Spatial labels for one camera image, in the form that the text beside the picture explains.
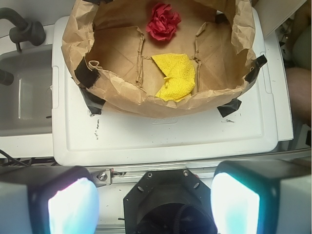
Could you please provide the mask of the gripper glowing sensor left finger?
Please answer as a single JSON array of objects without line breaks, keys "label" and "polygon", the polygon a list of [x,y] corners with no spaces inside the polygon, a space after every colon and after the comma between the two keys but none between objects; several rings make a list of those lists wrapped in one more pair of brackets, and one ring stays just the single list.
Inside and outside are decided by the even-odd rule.
[{"label": "gripper glowing sensor left finger", "polygon": [[86,168],[0,169],[2,234],[93,234],[98,219],[98,190]]}]

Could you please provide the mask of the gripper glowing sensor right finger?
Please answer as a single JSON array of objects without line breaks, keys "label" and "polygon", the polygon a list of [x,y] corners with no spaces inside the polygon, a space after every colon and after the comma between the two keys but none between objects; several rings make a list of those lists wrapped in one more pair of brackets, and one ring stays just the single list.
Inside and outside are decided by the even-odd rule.
[{"label": "gripper glowing sensor right finger", "polygon": [[307,160],[226,160],[211,184],[220,234],[310,234],[312,164]]}]

